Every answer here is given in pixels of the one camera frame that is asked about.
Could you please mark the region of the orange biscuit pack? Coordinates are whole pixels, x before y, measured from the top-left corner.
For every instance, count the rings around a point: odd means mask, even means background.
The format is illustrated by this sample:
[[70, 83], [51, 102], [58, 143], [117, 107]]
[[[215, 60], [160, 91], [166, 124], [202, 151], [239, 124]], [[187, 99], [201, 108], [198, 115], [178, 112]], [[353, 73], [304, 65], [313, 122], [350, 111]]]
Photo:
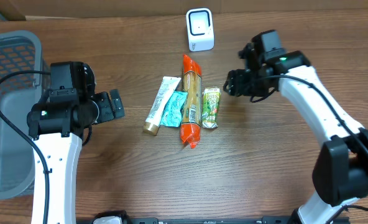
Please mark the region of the orange biscuit pack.
[[201, 134], [201, 67], [188, 55], [183, 55], [183, 92], [187, 93], [183, 105], [180, 138], [192, 149], [200, 142]]

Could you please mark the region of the green tea drink pouch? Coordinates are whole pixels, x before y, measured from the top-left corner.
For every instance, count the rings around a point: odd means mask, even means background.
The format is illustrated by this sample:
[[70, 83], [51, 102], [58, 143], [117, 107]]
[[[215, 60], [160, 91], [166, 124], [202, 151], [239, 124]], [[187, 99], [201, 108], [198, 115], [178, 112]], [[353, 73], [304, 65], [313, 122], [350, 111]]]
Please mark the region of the green tea drink pouch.
[[217, 117], [221, 90], [218, 87], [205, 88], [203, 92], [202, 127], [214, 129], [218, 127]]

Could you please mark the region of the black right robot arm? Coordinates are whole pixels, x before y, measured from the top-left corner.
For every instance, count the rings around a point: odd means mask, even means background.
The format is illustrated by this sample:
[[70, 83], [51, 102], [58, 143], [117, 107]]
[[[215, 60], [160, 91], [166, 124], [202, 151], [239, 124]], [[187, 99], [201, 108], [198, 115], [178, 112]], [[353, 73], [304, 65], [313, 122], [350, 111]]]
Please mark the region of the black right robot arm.
[[301, 51], [287, 52], [278, 32], [261, 32], [239, 52], [243, 69], [228, 73], [223, 89], [253, 103], [280, 92], [313, 131], [320, 154], [312, 172], [315, 192], [283, 223], [346, 223], [342, 212], [368, 196], [368, 129], [349, 116], [323, 86]]

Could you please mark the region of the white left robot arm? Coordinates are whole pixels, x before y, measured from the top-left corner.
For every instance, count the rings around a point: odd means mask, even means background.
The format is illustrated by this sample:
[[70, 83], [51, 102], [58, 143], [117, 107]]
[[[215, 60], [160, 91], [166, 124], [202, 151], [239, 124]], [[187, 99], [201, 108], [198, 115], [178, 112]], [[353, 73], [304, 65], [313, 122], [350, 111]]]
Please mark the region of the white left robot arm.
[[117, 90], [96, 93], [94, 73], [83, 62], [50, 66], [48, 98], [27, 116], [34, 153], [32, 223], [75, 223], [76, 171], [83, 133], [92, 125], [124, 117]]

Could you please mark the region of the white tube with gold cap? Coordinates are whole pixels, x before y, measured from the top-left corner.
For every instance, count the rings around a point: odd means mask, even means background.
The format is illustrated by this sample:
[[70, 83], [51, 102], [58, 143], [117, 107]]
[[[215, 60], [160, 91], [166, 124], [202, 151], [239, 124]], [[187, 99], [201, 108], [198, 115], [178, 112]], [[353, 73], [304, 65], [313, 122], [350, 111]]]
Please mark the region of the white tube with gold cap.
[[157, 135], [164, 108], [180, 81], [181, 78], [179, 77], [163, 77], [154, 103], [145, 120], [143, 132], [153, 136]]

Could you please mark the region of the teal snack packet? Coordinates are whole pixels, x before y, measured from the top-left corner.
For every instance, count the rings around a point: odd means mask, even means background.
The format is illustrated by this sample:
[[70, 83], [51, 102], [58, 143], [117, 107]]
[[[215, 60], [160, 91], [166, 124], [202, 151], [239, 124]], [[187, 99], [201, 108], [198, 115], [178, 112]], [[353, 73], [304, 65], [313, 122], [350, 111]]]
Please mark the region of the teal snack packet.
[[174, 91], [165, 105], [160, 124], [166, 127], [177, 128], [182, 122], [182, 108], [186, 102], [188, 93]]

